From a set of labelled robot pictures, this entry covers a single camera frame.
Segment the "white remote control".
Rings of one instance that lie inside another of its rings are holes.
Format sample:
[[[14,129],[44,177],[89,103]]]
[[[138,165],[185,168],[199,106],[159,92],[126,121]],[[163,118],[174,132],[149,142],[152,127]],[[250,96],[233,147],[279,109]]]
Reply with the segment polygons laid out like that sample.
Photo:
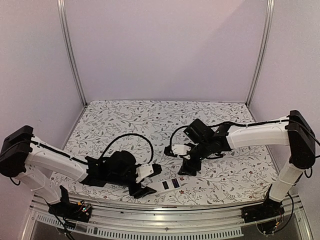
[[[173,178],[173,179],[178,179],[180,188],[174,188],[171,179],[159,181],[159,182],[153,182],[151,184],[148,184],[147,187],[150,187],[152,189],[156,190],[155,194],[164,194],[172,191],[179,190],[181,188],[181,183],[178,178]]]

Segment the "purple AAA battery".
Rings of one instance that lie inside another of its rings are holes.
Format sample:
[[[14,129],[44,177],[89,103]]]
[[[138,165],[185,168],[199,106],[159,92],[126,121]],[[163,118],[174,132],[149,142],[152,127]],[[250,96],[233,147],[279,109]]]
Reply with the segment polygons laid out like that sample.
[[[172,185],[173,185],[173,187],[174,187],[175,189],[179,189],[179,188],[181,187],[181,186],[180,186],[180,183],[179,183],[179,181],[178,181],[177,178],[171,179],[171,182],[172,182]]]

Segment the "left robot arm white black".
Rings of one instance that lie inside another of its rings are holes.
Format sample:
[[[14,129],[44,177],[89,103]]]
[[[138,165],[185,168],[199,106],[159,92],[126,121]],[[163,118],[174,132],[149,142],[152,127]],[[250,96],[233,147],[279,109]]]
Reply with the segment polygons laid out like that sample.
[[[142,182],[162,172],[159,164],[138,164],[135,157],[125,150],[98,159],[75,156],[42,141],[33,134],[33,130],[25,125],[4,139],[0,150],[0,173],[24,183],[49,204],[55,204],[55,209],[63,217],[74,213],[74,205],[63,198],[66,191],[54,185],[40,168],[90,187],[104,187],[106,184],[127,187],[129,195],[135,199],[156,192],[143,186]]]

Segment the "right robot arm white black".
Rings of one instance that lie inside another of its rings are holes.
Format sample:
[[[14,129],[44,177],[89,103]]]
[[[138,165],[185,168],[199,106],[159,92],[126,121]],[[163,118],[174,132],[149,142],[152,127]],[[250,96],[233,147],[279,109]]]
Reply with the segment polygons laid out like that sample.
[[[290,148],[288,162],[269,188],[266,201],[258,208],[262,218],[269,218],[278,210],[278,203],[303,172],[315,164],[316,145],[319,143],[297,110],[279,119],[255,123],[223,122],[208,126],[196,119],[186,127],[184,134],[193,144],[173,144],[171,151],[183,158],[181,174],[190,176],[195,176],[201,168],[201,161],[212,154],[251,146],[282,145]]]

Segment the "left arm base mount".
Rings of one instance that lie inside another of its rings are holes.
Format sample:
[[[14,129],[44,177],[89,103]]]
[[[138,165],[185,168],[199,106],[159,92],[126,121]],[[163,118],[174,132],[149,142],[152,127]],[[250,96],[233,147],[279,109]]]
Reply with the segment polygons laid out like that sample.
[[[57,217],[62,217],[64,220],[88,223],[92,214],[92,205],[84,200],[77,203],[70,202],[67,189],[62,185],[60,185],[59,188],[61,192],[59,202],[49,204],[48,213]]]

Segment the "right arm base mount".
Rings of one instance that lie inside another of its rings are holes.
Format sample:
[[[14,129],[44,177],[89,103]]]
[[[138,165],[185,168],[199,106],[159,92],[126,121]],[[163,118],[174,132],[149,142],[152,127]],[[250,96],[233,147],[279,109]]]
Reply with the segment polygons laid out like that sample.
[[[245,223],[259,222],[258,230],[264,235],[274,234],[283,220],[285,210],[282,202],[266,198],[263,203],[241,208],[241,218]]]

